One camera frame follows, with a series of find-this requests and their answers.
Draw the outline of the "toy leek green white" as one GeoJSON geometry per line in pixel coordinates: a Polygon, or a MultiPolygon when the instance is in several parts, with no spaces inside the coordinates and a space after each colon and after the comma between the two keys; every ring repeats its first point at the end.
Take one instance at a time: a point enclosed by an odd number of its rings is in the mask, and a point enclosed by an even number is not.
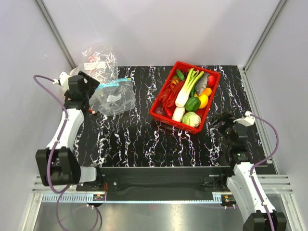
{"type": "Polygon", "coordinates": [[[201,72],[199,72],[199,70],[195,71],[193,68],[189,70],[185,83],[183,87],[181,88],[180,92],[178,93],[177,98],[175,100],[175,105],[177,107],[184,107],[184,105],[186,104],[189,98],[192,88],[195,86],[196,82],[203,75],[204,75],[204,71],[201,71],[201,72]]]}

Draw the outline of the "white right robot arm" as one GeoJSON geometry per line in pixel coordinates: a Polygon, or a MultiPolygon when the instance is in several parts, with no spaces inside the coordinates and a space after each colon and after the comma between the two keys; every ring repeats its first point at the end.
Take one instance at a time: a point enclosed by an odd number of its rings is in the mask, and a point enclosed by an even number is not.
{"type": "Polygon", "coordinates": [[[218,179],[222,190],[232,193],[243,217],[244,231],[284,231],[287,219],[272,205],[256,174],[256,167],[266,162],[265,158],[253,164],[247,149],[248,127],[254,125],[258,117],[247,111],[242,118],[235,118],[224,112],[212,118],[213,125],[227,143],[226,160],[233,174],[225,174],[218,179]]]}

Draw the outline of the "blue zipper clear bag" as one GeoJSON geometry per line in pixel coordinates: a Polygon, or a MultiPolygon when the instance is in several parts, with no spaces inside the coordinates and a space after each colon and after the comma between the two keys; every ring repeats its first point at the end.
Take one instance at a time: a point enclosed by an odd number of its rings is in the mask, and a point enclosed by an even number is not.
{"type": "Polygon", "coordinates": [[[100,84],[91,96],[90,109],[104,116],[116,116],[135,107],[135,92],[131,78],[119,78],[100,84]]]}

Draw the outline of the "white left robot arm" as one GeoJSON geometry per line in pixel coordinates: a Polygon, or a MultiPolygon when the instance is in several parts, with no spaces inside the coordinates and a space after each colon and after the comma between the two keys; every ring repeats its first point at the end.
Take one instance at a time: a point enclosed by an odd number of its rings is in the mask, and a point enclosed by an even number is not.
{"type": "Polygon", "coordinates": [[[62,118],[57,131],[46,148],[37,150],[35,155],[42,184],[55,193],[58,193],[55,189],[58,185],[69,188],[85,182],[91,189],[100,190],[104,179],[99,176],[99,168],[80,166],[73,154],[77,132],[90,108],[89,100],[100,83],[83,71],[74,76],[53,79],[52,82],[66,86],[67,89],[64,102],[54,96],[62,107],[62,118]]]}

